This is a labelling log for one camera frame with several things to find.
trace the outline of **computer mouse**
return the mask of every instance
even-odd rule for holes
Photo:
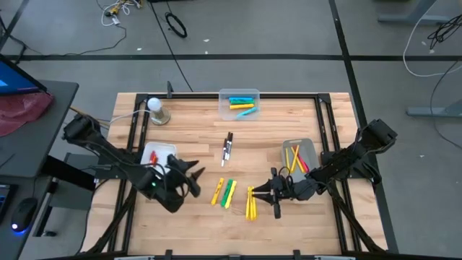
[[[37,203],[36,198],[27,198],[17,205],[12,215],[12,229],[14,232],[22,232],[29,227],[32,216],[37,209]]]

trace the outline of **yellow marker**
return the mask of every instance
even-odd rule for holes
[[[298,155],[298,148],[300,148],[299,145],[297,145],[297,149],[295,150],[295,153],[294,153],[294,160],[292,161],[292,167],[290,168],[291,173],[293,173],[295,170],[295,162],[296,162],[297,155]]]
[[[291,148],[292,148],[292,152],[295,155],[294,147],[291,147]],[[300,162],[300,160],[298,159],[298,156],[295,155],[295,159],[297,160],[298,167],[300,167],[300,170],[302,171],[302,173],[305,173],[305,169],[304,169],[302,163]]]
[[[290,168],[289,168],[289,152],[287,151],[286,147],[286,167],[289,169],[289,174],[290,174]]]
[[[228,195],[228,200],[226,201],[225,209],[230,207],[232,194],[234,193],[234,190],[236,189],[236,184],[237,184],[237,181],[232,181],[230,195]]]
[[[220,178],[220,179],[219,179],[219,182],[218,182],[218,185],[217,185],[217,189],[215,190],[214,198],[212,199],[212,202],[210,202],[210,204],[215,205],[215,204],[217,203],[219,191],[222,190],[222,186],[223,186],[223,183],[224,183],[224,182],[225,182],[225,180],[224,180],[223,178]]]
[[[252,207],[251,207],[251,219],[252,220],[256,220],[257,219],[257,203],[256,203],[256,199],[254,196],[252,196]]]
[[[247,205],[245,206],[245,219],[250,220],[250,198],[252,197],[252,191],[250,187],[247,187]]]
[[[230,105],[230,109],[239,109],[239,108],[253,108],[254,104],[245,104],[245,105]]]

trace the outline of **gray floor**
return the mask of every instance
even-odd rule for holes
[[[338,0],[336,4],[350,54],[402,55],[412,27],[379,24],[376,18],[379,12],[406,12],[414,1]],[[196,0],[170,5],[190,34],[182,40],[167,32],[175,53],[341,54],[327,1]],[[9,22],[18,6],[18,1],[0,2],[2,17]],[[155,8],[159,14],[167,10],[163,3],[155,4]],[[448,16],[460,12],[457,1],[438,1],[432,10],[433,14]],[[103,27],[100,15],[100,9],[90,0],[31,0],[13,35],[44,54],[102,48],[114,44],[123,32]],[[117,48],[98,54],[169,53],[147,7],[132,10],[129,16],[121,15],[120,20],[127,28],[127,39]],[[434,29],[419,27],[408,54],[430,55],[427,35]],[[461,55],[461,40],[462,33],[456,33],[435,48],[435,55]],[[1,50],[3,54],[18,51],[19,46],[10,40]],[[275,91],[282,87],[286,91],[350,92],[343,61],[179,62],[195,91],[224,87]],[[443,72],[450,64],[422,61],[410,62],[409,66],[426,74]],[[117,92],[163,91],[168,80],[175,91],[188,91],[174,61],[22,61],[20,66],[38,79],[78,82],[80,89],[74,105],[100,118],[110,118]],[[399,134],[396,145],[378,156],[399,251],[462,257],[462,151],[443,141],[431,120],[409,118],[404,113],[409,105],[428,105],[438,78],[414,77],[400,61],[354,61],[353,67],[367,119],[381,118]],[[459,99],[462,90],[457,86],[461,80],[462,72],[448,75],[435,96],[435,105]],[[107,105],[102,105],[102,99],[107,100]],[[438,119],[437,125],[444,135],[462,143],[460,121]],[[66,152],[85,153],[57,140],[51,154],[64,158]],[[59,247],[47,240],[28,241],[32,249],[23,259],[34,259],[38,254],[69,255],[78,249],[84,212],[54,214],[50,225],[55,227],[62,219],[72,217],[72,226],[62,232],[73,235]]]

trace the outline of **wooden table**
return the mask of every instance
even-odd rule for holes
[[[113,116],[132,112],[135,96],[136,93],[119,93]],[[331,99],[339,140],[342,147],[347,147],[357,130],[349,94],[331,93]],[[332,201],[327,193],[309,201],[282,201],[280,220],[274,219],[269,204],[257,201],[258,219],[245,220],[247,187],[265,183],[270,178],[270,168],[282,166],[280,149],[284,140],[311,138],[316,152],[322,151],[314,101],[262,99],[258,121],[223,121],[216,100],[163,100],[163,104],[172,118],[165,126],[149,123],[147,142],[174,144],[179,158],[200,160],[197,167],[206,167],[199,179],[201,195],[188,196],[180,210],[171,214],[157,201],[138,194],[130,254],[163,255],[166,249],[180,255],[290,255],[294,249],[300,249],[302,254],[340,254]],[[139,122],[135,144],[141,131]],[[131,117],[113,123],[109,142],[126,148],[130,123]],[[232,154],[222,168],[223,139],[229,131],[234,133]],[[334,150],[330,134],[328,139]],[[237,181],[229,209],[210,204],[220,178]],[[96,242],[112,219],[118,182],[108,181],[95,194],[83,250]],[[386,248],[372,186],[365,179],[348,182],[357,219],[374,241]],[[345,218],[344,225],[349,249],[353,250]]]

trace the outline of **red cloth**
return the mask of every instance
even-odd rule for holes
[[[0,97],[0,137],[40,118],[52,101],[53,96],[43,92]]]

